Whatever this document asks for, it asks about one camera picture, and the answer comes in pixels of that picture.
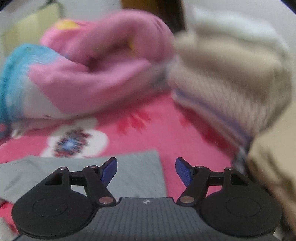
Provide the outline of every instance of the screw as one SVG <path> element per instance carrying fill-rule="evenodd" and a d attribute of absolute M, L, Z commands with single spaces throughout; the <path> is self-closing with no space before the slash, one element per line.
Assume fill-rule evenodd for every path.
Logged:
<path fill-rule="evenodd" d="M 182 203 L 193 203 L 194 202 L 194 198 L 193 197 L 190 197 L 190 196 L 183 196 L 180 198 L 180 201 Z"/>
<path fill-rule="evenodd" d="M 101 197 L 99 199 L 99 202 L 102 203 L 102 204 L 110 204 L 113 202 L 113 198 L 112 197 Z"/>

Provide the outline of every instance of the ribbed surface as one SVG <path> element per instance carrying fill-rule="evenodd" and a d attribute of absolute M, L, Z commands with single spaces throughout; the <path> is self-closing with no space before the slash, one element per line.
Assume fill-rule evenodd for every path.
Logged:
<path fill-rule="evenodd" d="M 115 207 L 102 208 L 81 231 L 60 241 L 239 241 L 205 224 L 193 208 L 171 198 L 123 198 Z M 21 236 L 17 241 L 37 241 Z M 272 235 L 248 241 L 277 241 Z"/>

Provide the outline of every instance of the pink bedsheet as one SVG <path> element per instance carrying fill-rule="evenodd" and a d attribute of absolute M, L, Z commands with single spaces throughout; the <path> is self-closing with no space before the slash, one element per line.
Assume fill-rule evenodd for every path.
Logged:
<path fill-rule="evenodd" d="M 10 139 L 0 146 L 0 163 L 27 155 L 50 156 L 56 141 L 80 125 L 92 138 L 79 156 L 116 156 L 156 149 L 163 166 L 168 196 L 174 199 L 185 189 L 175 172 L 177 157 L 183 157 L 193 166 L 203 165 L 212 171 L 223 171 L 230 166 L 230 156 L 234 154 L 233 147 L 209 125 L 196 114 L 176 106 L 167 93 L 126 108 L 97 113 Z M 143 175 L 153 178 L 153 173 L 143 172 Z M 11 208 L 12 204 L 4 203 L 0 217 L 5 217 L 13 226 Z"/>

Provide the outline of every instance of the white wall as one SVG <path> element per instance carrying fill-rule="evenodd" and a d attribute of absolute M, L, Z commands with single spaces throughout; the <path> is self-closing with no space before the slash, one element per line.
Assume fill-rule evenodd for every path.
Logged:
<path fill-rule="evenodd" d="M 102 15 L 120 9 L 120 0 L 58 0 L 64 6 L 64 17 L 79 20 L 95 20 Z M 25 16 L 34 13 L 45 0 L 13 0 L 0 12 L 0 34 Z M 0 69 L 4 62 L 0 43 Z"/>
<path fill-rule="evenodd" d="M 280 0 L 183 0 L 183 4 L 187 26 L 192 21 L 193 5 L 210 10 L 236 11 L 265 19 L 286 40 L 296 60 L 296 15 Z"/>

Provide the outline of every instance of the black round disc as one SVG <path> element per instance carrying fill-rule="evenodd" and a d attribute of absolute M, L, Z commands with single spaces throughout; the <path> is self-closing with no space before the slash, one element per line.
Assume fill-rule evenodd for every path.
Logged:
<path fill-rule="evenodd" d="M 31 237 L 55 238 L 85 227 L 92 215 L 89 199 L 74 191 L 38 193 L 16 202 L 12 216 L 18 230 Z"/>
<path fill-rule="evenodd" d="M 272 232 L 281 218 L 279 204 L 264 191 L 237 186 L 231 192 L 215 192 L 201 204 L 201 216 L 214 229 L 237 237 Z"/>

